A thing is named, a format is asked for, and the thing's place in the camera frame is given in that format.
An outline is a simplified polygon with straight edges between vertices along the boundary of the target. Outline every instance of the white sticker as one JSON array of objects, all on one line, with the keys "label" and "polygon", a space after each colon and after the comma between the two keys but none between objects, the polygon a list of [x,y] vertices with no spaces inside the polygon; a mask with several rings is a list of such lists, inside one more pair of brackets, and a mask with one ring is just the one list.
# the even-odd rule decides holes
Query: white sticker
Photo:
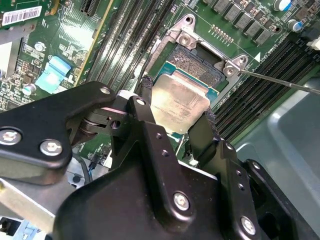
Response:
[{"label": "white sticker", "polygon": [[35,6],[16,11],[7,11],[3,14],[2,26],[37,18],[41,14],[41,9],[42,6]]}]

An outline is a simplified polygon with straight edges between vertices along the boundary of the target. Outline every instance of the gray metal panel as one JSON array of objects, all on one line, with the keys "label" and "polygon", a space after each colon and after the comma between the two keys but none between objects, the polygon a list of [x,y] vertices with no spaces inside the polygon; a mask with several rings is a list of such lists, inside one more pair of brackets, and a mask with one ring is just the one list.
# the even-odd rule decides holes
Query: gray metal panel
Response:
[{"label": "gray metal panel", "polygon": [[[307,87],[320,89],[319,79]],[[320,96],[297,91],[235,148],[263,165],[320,236]]]}]

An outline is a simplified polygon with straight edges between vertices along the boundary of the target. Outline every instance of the black bracket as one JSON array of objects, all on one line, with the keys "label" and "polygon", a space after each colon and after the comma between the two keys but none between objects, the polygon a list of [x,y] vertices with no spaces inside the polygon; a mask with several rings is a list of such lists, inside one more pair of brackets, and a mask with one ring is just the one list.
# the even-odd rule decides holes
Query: black bracket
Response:
[{"label": "black bracket", "polygon": [[132,149],[138,148],[155,217],[168,231],[183,232],[195,219],[196,209],[166,130],[156,125],[149,103],[141,97],[132,96],[127,109],[134,118],[132,130],[112,161],[129,161]]},{"label": "black bracket", "polygon": [[[21,140],[0,144],[0,177],[40,185],[59,181],[72,158],[71,142],[84,116],[115,98],[104,84],[90,82],[1,113],[0,130],[14,130]],[[40,145],[46,140],[60,143],[62,152],[42,153]]]},{"label": "black bracket", "polygon": [[220,182],[220,229],[227,239],[260,240],[261,233],[246,170],[233,146],[220,138],[208,109],[189,130],[199,168]]}]

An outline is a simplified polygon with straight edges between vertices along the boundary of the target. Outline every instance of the motherboard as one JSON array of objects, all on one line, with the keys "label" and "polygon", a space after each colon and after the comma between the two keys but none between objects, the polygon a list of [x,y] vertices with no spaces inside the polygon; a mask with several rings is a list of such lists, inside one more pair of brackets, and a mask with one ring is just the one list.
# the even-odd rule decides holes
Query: motherboard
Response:
[{"label": "motherboard", "polygon": [[[320,35],[319,7],[317,0],[0,2],[0,39],[10,39],[0,42],[6,56],[0,111],[91,81],[134,91],[148,76],[151,109],[175,148],[208,107],[221,136],[234,141],[292,90],[233,74],[226,62],[304,83],[320,69],[320,55],[310,47]],[[22,36],[13,39],[8,31]],[[76,147],[84,158],[98,155],[101,164],[110,151],[110,137],[103,135]]]}]

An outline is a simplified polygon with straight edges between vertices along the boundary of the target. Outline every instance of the cable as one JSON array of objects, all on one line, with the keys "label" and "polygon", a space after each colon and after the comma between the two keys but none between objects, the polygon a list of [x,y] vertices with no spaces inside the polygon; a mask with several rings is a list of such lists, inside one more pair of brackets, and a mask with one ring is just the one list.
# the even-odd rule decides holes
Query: cable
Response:
[{"label": "cable", "polygon": [[90,182],[92,182],[92,175],[90,176],[90,173],[87,169],[87,165],[85,160],[82,159],[82,157],[80,157],[79,155],[73,153],[72,156],[74,157],[75,160],[77,160],[80,164],[81,164],[81,168],[83,171],[83,177],[84,177],[84,184],[88,184]]}]

